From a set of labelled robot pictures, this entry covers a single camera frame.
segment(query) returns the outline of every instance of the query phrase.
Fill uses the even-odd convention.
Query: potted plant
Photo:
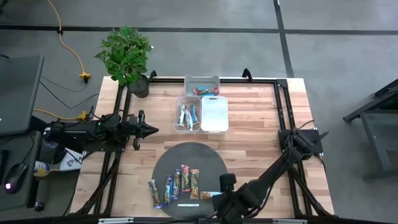
[[[120,86],[127,85],[129,90],[144,98],[149,94],[149,81],[143,75],[147,71],[147,52],[152,50],[148,37],[143,37],[131,27],[120,27],[102,40],[103,50],[95,55],[104,62],[112,80]]]

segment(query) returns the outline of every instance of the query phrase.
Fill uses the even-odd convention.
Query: computer monitor
[[[28,130],[43,56],[0,58],[0,136]]]

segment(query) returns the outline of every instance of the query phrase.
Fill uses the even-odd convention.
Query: candy bar wrapper
[[[181,165],[182,175],[181,175],[181,186],[183,192],[191,191],[189,186],[189,166]]]
[[[168,206],[170,204],[172,190],[173,190],[173,176],[167,175],[166,176],[166,186],[164,189],[164,202],[163,202],[163,204],[165,206]]]
[[[219,90],[217,86],[214,88],[198,86],[193,89],[193,93],[195,94],[195,96],[216,96],[218,95]]]
[[[180,187],[181,187],[181,170],[176,169],[174,171],[174,178],[173,178],[173,192],[172,192],[172,199],[178,200],[180,197]]]
[[[221,192],[200,192],[201,199],[211,199],[212,196],[222,194]]]
[[[192,131],[193,122],[192,122],[191,112],[189,112],[188,109],[184,109],[184,113],[185,113],[185,122],[187,122],[187,129]]]
[[[184,109],[185,105],[180,105],[180,119],[178,119],[177,126],[184,127]]]
[[[162,203],[160,202],[159,193],[157,191],[155,180],[148,181],[150,194],[152,195],[152,199],[154,201],[153,208],[162,208]]]
[[[196,105],[190,105],[189,108],[191,109],[191,115],[192,115],[193,124],[199,124],[199,120],[198,120],[198,116],[197,116],[197,106]]]
[[[199,170],[191,170],[191,196],[190,199],[199,199]]]

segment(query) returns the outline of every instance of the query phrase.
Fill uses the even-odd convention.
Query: yellow power cord
[[[58,12],[57,12],[55,6],[52,4],[51,0],[47,0],[47,1],[50,3],[50,5],[51,5],[52,8],[54,9],[54,12],[56,13],[56,15],[57,15],[57,17],[58,17],[58,22],[59,22],[59,24],[60,24],[60,25],[59,25],[59,27],[60,27],[59,30],[62,30],[61,18],[60,18],[60,16],[59,16],[59,14],[58,14]],[[60,40],[61,40],[62,45],[63,45],[66,49],[70,50],[70,52],[72,52],[73,54],[75,54],[76,57],[79,59],[80,66],[81,66],[81,74],[79,74],[79,77],[82,78],[82,79],[85,81],[85,83],[87,83],[88,80],[91,78],[91,75],[85,72],[85,68],[84,68],[84,66],[83,66],[83,63],[81,62],[81,59],[80,59],[79,55],[78,55],[74,50],[72,50],[70,47],[68,47],[68,46],[63,42],[63,40],[62,40],[62,34],[61,34],[61,33],[58,33],[58,34],[59,34],[59,36],[60,36]]]
[[[49,114],[49,115],[53,116],[54,118],[64,119],[64,120],[77,120],[77,119],[79,119],[79,120],[84,120],[84,119],[86,119],[86,117],[87,117],[87,111],[83,111],[81,114],[79,114],[79,116],[74,117],[74,118],[64,118],[64,117],[55,115],[55,114],[53,114],[53,113],[51,113],[51,112],[49,112],[49,111],[46,111],[46,110],[42,110],[42,109],[33,109],[33,110],[34,110],[34,111],[38,111],[38,112],[42,112],[42,113]]]

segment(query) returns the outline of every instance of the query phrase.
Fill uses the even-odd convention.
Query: wooden tabletop
[[[295,122],[300,126],[312,119],[304,81],[301,78],[290,78],[288,84]],[[138,114],[139,110],[144,110],[147,124],[159,128],[159,132],[142,140],[140,151],[133,150],[132,140],[127,144],[118,171],[112,216],[166,217],[162,210],[152,208],[147,181],[152,177],[158,158],[178,143],[195,141],[215,149],[224,160],[228,172],[236,174],[236,189],[243,183],[258,178],[281,155],[273,85],[222,83],[220,89],[220,95],[228,98],[229,111],[229,129],[222,136],[177,134],[173,130],[175,99],[176,96],[183,95],[183,83],[150,84],[150,94],[144,99],[132,95],[129,113]],[[117,90],[118,84],[110,77],[104,77],[95,112],[97,116],[113,112]],[[125,96],[123,93],[121,108]],[[311,128],[313,124],[306,125],[304,129]],[[71,212],[81,208],[98,186],[103,157],[103,152],[95,152],[84,160]],[[312,157],[304,161],[304,168],[309,189],[324,208],[333,213],[321,162]],[[299,190],[298,197],[304,212]],[[266,207],[257,217],[294,217],[287,174],[275,183]]]

